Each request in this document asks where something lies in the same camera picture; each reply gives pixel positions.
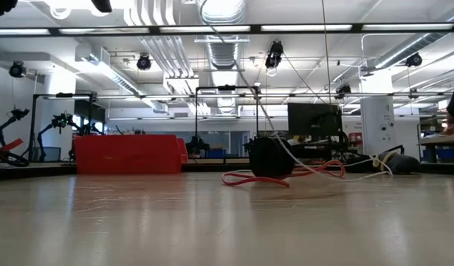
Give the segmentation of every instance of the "red cable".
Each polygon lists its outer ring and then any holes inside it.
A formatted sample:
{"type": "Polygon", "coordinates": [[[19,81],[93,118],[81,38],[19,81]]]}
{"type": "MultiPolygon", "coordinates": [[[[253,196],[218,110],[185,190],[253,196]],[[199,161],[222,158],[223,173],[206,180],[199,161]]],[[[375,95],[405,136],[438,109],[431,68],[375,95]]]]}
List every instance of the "red cable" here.
{"type": "MultiPolygon", "coordinates": [[[[345,175],[345,166],[339,160],[331,160],[331,161],[324,163],[321,166],[311,167],[311,168],[313,168],[315,171],[329,174],[333,177],[338,177],[341,179],[343,179],[343,176],[345,175]],[[335,174],[335,173],[325,170],[328,166],[331,166],[331,165],[339,166],[340,173],[335,174]]],[[[287,174],[285,176],[278,177],[276,179],[276,178],[271,178],[271,177],[255,177],[255,176],[251,176],[251,175],[247,175],[247,174],[237,174],[237,173],[228,172],[228,173],[222,174],[221,181],[223,181],[223,183],[225,185],[241,185],[241,184],[251,183],[251,182],[268,182],[268,183],[276,183],[279,185],[283,185],[288,188],[290,186],[290,184],[286,181],[283,181],[284,179],[289,178],[289,177],[305,177],[305,176],[308,176],[313,173],[314,172],[308,170],[307,168],[301,167],[301,168],[294,169],[294,172],[292,174],[287,174]],[[230,182],[230,181],[226,181],[225,177],[241,177],[241,178],[244,178],[244,180],[230,182]]]]}

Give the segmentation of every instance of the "black metal frame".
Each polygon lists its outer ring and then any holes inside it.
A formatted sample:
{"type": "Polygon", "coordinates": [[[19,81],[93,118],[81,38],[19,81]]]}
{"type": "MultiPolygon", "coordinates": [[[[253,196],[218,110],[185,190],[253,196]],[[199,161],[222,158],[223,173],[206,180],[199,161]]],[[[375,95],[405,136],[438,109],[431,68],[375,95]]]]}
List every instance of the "black metal frame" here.
{"type": "MultiPolygon", "coordinates": [[[[196,137],[199,136],[199,132],[198,132],[198,120],[199,120],[199,115],[197,114],[197,103],[199,101],[199,97],[198,97],[198,94],[199,94],[199,90],[203,90],[203,89],[218,89],[218,88],[222,88],[224,86],[202,86],[202,87],[197,87],[196,88],[196,94],[194,96],[194,98],[196,99],[196,137]]],[[[258,107],[259,107],[259,88],[257,86],[231,86],[232,88],[234,89],[254,89],[255,92],[256,92],[256,135],[258,136],[259,135],[259,118],[258,118],[258,107]]]]}
{"type": "MultiPolygon", "coordinates": [[[[434,30],[432,25],[434,24],[454,24],[454,22],[427,22],[427,23],[419,23],[419,22],[394,22],[394,23],[329,23],[329,24],[321,24],[321,23],[314,23],[314,24],[241,24],[241,25],[234,25],[234,26],[247,26],[250,27],[248,30],[245,31],[237,31],[237,30],[229,30],[225,31],[222,30],[220,33],[222,35],[257,35],[257,34],[324,34],[325,32],[328,34],[368,34],[368,33],[454,33],[454,26],[449,29],[440,29],[434,30]],[[418,30],[402,30],[402,29],[388,29],[388,30],[366,30],[363,29],[365,25],[379,25],[379,26],[392,26],[392,25],[411,25],[411,24],[418,24],[418,25],[427,25],[428,28],[421,27],[418,30]],[[325,26],[329,26],[332,28],[333,26],[337,25],[351,25],[350,30],[326,30],[325,26]],[[271,30],[266,31],[262,30],[262,26],[314,26],[312,30],[271,30]]],[[[225,27],[225,26],[232,26],[232,25],[216,25],[215,27],[225,27]]],[[[67,37],[67,38],[74,38],[74,37],[120,37],[120,36],[161,36],[161,35],[208,35],[211,32],[206,32],[205,30],[192,30],[192,27],[208,27],[204,25],[152,25],[152,26],[136,26],[136,27],[15,27],[15,28],[7,28],[0,30],[47,30],[47,33],[40,33],[40,34],[0,34],[0,38],[48,38],[48,37],[67,37]],[[189,30],[179,30],[179,31],[170,31],[167,30],[168,28],[185,28],[189,30]],[[71,33],[64,33],[61,30],[71,30],[71,33]]]]}
{"type": "MultiPolygon", "coordinates": [[[[92,103],[95,99],[95,95],[93,94],[58,94],[58,95],[50,95],[50,94],[35,94],[33,95],[33,103],[32,103],[32,121],[31,121],[31,126],[30,126],[30,141],[28,142],[28,160],[33,163],[33,145],[35,142],[35,119],[36,119],[36,103],[37,99],[40,97],[47,98],[47,97],[55,97],[55,98],[61,98],[65,100],[79,100],[79,99],[73,99],[73,97],[88,97],[89,102],[92,103]]],[[[89,124],[92,122],[92,105],[89,104],[89,111],[88,111],[88,117],[87,119],[89,120],[89,124]]]]}

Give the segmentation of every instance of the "black monitor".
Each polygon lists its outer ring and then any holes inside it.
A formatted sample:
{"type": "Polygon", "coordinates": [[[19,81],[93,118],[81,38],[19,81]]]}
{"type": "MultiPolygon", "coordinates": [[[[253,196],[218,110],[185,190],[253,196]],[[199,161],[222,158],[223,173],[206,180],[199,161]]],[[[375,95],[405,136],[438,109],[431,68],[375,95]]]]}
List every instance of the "black monitor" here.
{"type": "Polygon", "coordinates": [[[342,128],[341,111],[335,105],[288,103],[287,112],[291,135],[337,136],[342,128]]]}

